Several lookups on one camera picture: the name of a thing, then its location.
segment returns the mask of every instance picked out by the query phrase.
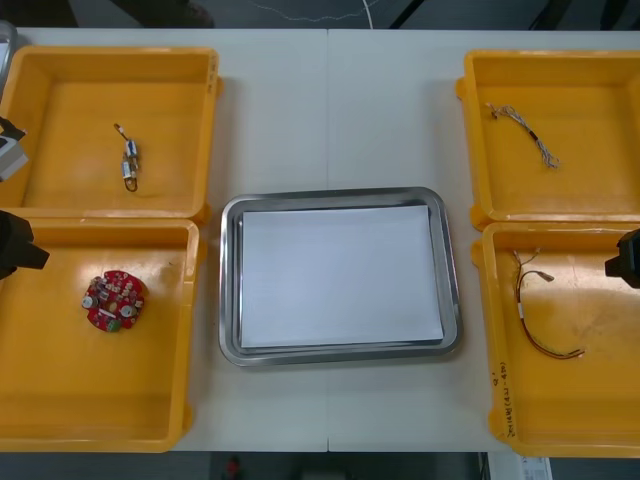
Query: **stainless steel tray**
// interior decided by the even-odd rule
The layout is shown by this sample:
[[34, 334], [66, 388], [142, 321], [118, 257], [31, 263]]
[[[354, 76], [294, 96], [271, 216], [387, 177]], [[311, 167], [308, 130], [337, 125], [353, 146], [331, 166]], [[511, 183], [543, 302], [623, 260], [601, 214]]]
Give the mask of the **stainless steel tray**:
[[[245, 212], [416, 205], [429, 208], [438, 308], [444, 331], [442, 340], [268, 348], [241, 346], [242, 232]], [[442, 199], [427, 188], [412, 187], [244, 195], [231, 200], [222, 215], [219, 329], [222, 352], [229, 361], [240, 366], [435, 356], [450, 352], [458, 344], [462, 323], [449, 227]]]

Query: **gray floor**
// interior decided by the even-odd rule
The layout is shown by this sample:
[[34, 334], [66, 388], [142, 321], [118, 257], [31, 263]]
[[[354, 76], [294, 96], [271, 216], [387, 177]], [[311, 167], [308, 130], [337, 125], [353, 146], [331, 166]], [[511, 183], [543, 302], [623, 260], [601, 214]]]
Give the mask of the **gray floor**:
[[[362, 0], [194, 0], [216, 28], [368, 28]], [[375, 28], [388, 28], [410, 0], [367, 0]], [[82, 27], [138, 27], [109, 0], [70, 0]], [[597, 30], [605, 0], [573, 0], [562, 30]], [[425, 0], [407, 29], [526, 30], [546, 0]], [[616, 29], [640, 15], [630, 0]]]
[[[0, 454], [2, 480], [218, 480], [229, 453]], [[241, 453], [243, 480], [297, 480], [302, 472], [348, 472], [358, 480], [476, 480], [475, 454]]]

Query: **yellow plastic bin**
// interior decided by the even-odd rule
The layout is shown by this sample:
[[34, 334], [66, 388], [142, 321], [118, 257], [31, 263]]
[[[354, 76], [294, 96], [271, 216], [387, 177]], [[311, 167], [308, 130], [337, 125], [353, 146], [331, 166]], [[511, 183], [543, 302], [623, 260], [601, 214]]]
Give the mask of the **yellow plastic bin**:
[[[472, 51], [456, 85], [477, 228], [504, 221], [640, 222], [640, 52]], [[494, 119], [511, 105], [527, 131]]]
[[[492, 433], [527, 456], [640, 456], [640, 295], [605, 276], [616, 243], [638, 224], [494, 223], [472, 249], [480, 271], [493, 407]], [[533, 336], [577, 358], [532, 345], [515, 298], [513, 251], [526, 260], [521, 291]]]
[[[0, 209], [204, 221], [218, 84], [208, 48], [19, 50], [0, 114], [28, 132], [30, 161], [0, 185]], [[140, 151], [136, 193], [123, 183], [114, 123]]]
[[[187, 406], [199, 233], [188, 220], [29, 219], [51, 256], [0, 282], [0, 450], [163, 452]], [[131, 330], [105, 333], [82, 298], [125, 270], [146, 285]]]

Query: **white table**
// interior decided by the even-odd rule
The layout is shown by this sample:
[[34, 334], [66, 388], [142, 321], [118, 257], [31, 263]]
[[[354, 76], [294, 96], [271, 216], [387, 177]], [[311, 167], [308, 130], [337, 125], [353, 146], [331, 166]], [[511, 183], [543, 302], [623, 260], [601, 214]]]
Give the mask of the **white table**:
[[636, 33], [41, 30], [56, 45], [211, 46], [226, 86], [210, 201], [242, 193], [423, 185], [449, 213], [464, 337], [446, 360], [241, 369], [217, 345], [212, 239], [195, 313], [182, 450], [507, 451], [487, 429], [490, 384], [478, 238], [454, 81], [473, 48], [640, 48]]

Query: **white paper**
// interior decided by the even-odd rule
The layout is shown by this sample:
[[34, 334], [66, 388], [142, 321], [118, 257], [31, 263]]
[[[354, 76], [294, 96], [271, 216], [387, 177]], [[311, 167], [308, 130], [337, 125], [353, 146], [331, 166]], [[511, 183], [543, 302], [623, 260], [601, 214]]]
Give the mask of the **white paper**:
[[428, 207], [243, 217], [243, 347], [443, 338]]

